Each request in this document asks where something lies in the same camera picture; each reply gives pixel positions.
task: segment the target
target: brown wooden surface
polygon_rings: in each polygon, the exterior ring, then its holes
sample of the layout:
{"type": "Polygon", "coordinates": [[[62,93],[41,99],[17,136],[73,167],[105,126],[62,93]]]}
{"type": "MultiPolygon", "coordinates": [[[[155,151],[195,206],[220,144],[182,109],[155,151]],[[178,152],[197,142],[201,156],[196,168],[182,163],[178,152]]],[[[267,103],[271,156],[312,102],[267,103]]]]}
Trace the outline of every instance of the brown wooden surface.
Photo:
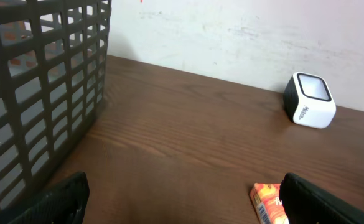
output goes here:
{"type": "Polygon", "coordinates": [[[108,56],[104,110],[52,177],[86,172],[85,223],[258,223],[255,182],[295,172],[364,210],[364,112],[291,123],[282,94],[108,56]]]}

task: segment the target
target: white wall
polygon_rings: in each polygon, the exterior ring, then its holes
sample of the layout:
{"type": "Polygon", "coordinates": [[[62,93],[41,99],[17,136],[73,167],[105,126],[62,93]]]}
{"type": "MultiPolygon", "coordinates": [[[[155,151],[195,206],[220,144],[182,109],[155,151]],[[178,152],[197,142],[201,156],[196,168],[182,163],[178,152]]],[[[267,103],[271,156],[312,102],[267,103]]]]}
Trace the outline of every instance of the white wall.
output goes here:
{"type": "Polygon", "coordinates": [[[113,0],[108,54],[267,90],[322,76],[364,111],[364,0],[113,0]]]}

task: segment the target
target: tabletop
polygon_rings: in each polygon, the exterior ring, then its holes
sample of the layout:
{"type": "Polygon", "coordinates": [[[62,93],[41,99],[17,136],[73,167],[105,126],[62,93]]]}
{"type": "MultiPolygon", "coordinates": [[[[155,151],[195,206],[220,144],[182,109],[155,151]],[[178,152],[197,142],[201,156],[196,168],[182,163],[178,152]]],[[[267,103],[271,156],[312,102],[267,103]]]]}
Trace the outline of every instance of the tabletop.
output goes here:
{"type": "Polygon", "coordinates": [[[108,56],[102,109],[49,181],[84,171],[84,223],[259,223],[254,183],[294,172],[364,211],[364,112],[292,123],[282,94],[108,56]]]}

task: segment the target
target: small speaker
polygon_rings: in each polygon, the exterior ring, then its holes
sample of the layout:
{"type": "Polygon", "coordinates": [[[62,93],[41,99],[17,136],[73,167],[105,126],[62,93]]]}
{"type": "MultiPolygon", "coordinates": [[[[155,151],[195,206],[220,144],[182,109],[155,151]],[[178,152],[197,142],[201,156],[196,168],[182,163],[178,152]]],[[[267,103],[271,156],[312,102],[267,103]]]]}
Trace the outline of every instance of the small speaker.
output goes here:
{"type": "Polygon", "coordinates": [[[313,128],[326,128],[337,111],[325,80],[302,72],[296,72],[289,80],[284,107],[292,122],[313,128]]]}

